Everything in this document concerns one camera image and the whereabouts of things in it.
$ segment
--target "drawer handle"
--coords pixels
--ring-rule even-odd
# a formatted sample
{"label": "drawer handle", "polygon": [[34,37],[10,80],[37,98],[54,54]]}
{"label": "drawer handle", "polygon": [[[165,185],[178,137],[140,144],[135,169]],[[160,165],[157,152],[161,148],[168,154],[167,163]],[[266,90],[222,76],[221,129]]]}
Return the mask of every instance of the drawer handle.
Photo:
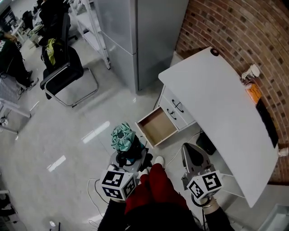
{"label": "drawer handle", "polygon": [[167,108],[167,111],[174,120],[177,120],[175,117],[172,116],[172,114],[175,113],[174,111],[170,112],[168,108]]}
{"label": "drawer handle", "polygon": [[175,101],[172,99],[172,103],[174,104],[175,108],[177,108],[181,113],[184,113],[183,110],[180,110],[177,106],[181,103],[179,102],[177,105],[175,104]]}

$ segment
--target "red pants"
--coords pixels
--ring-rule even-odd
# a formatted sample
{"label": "red pants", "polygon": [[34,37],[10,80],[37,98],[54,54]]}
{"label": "red pants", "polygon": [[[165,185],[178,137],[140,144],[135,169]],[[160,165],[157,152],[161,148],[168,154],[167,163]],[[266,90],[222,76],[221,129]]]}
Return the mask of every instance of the red pants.
{"label": "red pants", "polygon": [[126,211],[149,203],[173,203],[189,210],[186,200],[175,191],[160,164],[154,164],[149,175],[140,177],[141,184],[126,201]]}

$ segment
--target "white power cord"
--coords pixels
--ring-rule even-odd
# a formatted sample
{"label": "white power cord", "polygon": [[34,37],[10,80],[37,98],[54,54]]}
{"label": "white power cord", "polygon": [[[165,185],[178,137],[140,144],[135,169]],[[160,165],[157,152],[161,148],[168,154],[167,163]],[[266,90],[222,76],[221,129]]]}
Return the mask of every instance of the white power cord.
{"label": "white power cord", "polygon": [[91,225],[91,226],[93,226],[93,227],[95,227],[95,228],[97,228],[97,229],[91,229],[90,231],[92,231],[92,230],[98,230],[98,227],[99,227],[99,225],[97,224],[97,223],[95,223],[94,221],[92,221],[92,220],[89,220],[89,224]]}
{"label": "white power cord", "polygon": [[92,202],[92,203],[94,204],[94,206],[97,208],[98,213],[99,213],[99,214],[102,216],[102,218],[103,218],[103,215],[102,215],[101,212],[99,211],[98,206],[93,202],[93,200],[92,200],[92,198],[91,198],[91,196],[90,196],[90,194],[89,194],[89,182],[90,182],[91,180],[99,181],[100,179],[89,179],[89,180],[88,180],[88,182],[87,182],[87,194],[88,194],[91,202]]}
{"label": "white power cord", "polygon": [[[193,137],[187,142],[187,143],[189,143],[195,136],[197,136],[197,135],[199,135],[199,134],[201,134],[203,131],[201,131],[201,132],[199,132],[199,133],[197,133],[197,134],[195,134],[195,135],[193,135]],[[165,170],[167,169],[167,167],[168,167],[168,165],[170,164],[170,163],[172,163],[173,162],[173,160],[177,157],[177,155],[179,154],[179,152],[180,152],[180,150],[181,150],[181,148],[182,147],[180,147],[180,149],[178,150],[178,152],[176,153],[176,155],[174,156],[174,158],[167,164],[167,166],[165,167]]]}

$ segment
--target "yellow cloth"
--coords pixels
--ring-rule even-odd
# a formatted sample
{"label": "yellow cloth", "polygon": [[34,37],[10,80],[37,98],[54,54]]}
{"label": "yellow cloth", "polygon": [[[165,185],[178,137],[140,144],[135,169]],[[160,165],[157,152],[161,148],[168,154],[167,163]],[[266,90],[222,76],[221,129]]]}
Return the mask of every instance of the yellow cloth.
{"label": "yellow cloth", "polygon": [[54,58],[54,49],[53,49],[53,45],[54,45],[55,42],[56,42],[56,39],[55,38],[51,38],[51,39],[48,40],[48,45],[46,46],[46,51],[47,51],[47,54],[48,54],[49,61],[51,62],[51,64],[53,66],[56,63],[55,58]]}

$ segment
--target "chair armrest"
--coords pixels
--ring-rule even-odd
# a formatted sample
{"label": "chair armrest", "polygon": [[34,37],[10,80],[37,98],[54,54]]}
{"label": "chair armrest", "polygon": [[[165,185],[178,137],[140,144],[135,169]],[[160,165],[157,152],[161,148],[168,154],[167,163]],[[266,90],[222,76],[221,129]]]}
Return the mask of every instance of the chair armrest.
{"label": "chair armrest", "polygon": [[70,62],[67,62],[63,66],[61,66],[60,68],[58,68],[55,71],[53,71],[50,75],[48,75],[45,79],[42,80],[42,82],[40,83],[40,88],[42,90],[46,89],[46,84],[50,80],[52,80],[54,77],[56,77],[59,73],[64,71],[69,65],[70,65]]}

